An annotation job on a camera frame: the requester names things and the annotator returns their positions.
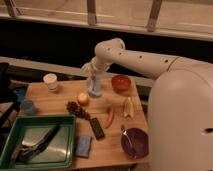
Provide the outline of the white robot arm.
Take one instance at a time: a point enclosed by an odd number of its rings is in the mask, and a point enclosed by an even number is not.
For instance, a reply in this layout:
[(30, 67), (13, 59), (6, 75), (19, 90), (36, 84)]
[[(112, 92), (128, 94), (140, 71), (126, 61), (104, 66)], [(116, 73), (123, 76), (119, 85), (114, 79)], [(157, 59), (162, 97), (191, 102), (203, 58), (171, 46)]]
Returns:
[(150, 171), (213, 171), (213, 64), (102, 41), (86, 71), (118, 64), (154, 80), (148, 100)]

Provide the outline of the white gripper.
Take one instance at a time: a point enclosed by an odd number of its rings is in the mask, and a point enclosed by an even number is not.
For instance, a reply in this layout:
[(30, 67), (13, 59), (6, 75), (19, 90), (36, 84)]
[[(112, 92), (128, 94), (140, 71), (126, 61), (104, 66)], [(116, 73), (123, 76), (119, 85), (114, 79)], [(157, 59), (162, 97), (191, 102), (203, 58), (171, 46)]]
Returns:
[(110, 68), (110, 64), (102, 61), (98, 57), (93, 57), (90, 62), (82, 66), (82, 70), (87, 73), (90, 79), (97, 78)]

